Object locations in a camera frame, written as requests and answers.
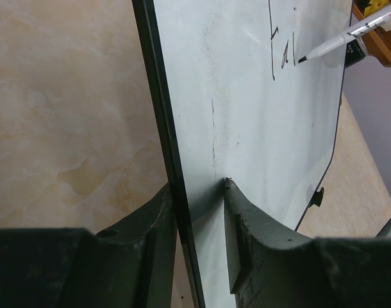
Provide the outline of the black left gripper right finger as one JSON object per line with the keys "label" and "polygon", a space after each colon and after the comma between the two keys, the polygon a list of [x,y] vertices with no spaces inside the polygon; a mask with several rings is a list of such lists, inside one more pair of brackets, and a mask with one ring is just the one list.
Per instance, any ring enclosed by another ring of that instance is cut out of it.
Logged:
{"label": "black left gripper right finger", "polygon": [[306,237],[225,181],[229,289],[237,307],[391,307],[391,238]]}

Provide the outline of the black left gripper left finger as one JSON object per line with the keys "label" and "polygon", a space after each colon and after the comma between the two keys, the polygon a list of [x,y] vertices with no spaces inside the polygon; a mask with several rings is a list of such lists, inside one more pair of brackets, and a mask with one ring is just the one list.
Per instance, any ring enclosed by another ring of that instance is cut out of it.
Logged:
{"label": "black left gripper left finger", "polygon": [[168,186],[96,234],[0,228],[0,307],[169,307],[176,235]]}

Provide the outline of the white whiteboard black frame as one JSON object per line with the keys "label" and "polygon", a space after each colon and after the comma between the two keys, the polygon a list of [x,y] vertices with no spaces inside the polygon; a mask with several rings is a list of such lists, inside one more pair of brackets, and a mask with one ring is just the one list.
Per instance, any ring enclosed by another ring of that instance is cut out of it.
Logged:
{"label": "white whiteboard black frame", "polygon": [[333,158],[350,1],[134,1],[196,307],[234,307],[224,181],[292,230]]}

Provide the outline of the black white marker pen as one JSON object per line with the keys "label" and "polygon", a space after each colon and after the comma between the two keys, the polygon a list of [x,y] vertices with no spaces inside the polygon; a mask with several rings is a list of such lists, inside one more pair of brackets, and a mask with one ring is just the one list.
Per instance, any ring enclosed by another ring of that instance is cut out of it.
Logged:
{"label": "black white marker pen", "polygon": [[307,55],[299,59],[298,63],[323,56],[336,48],[346,45],[376,28],[391,22],[391,4],[380,9],[376,13],[362,19],[333,38],[311,50]]}

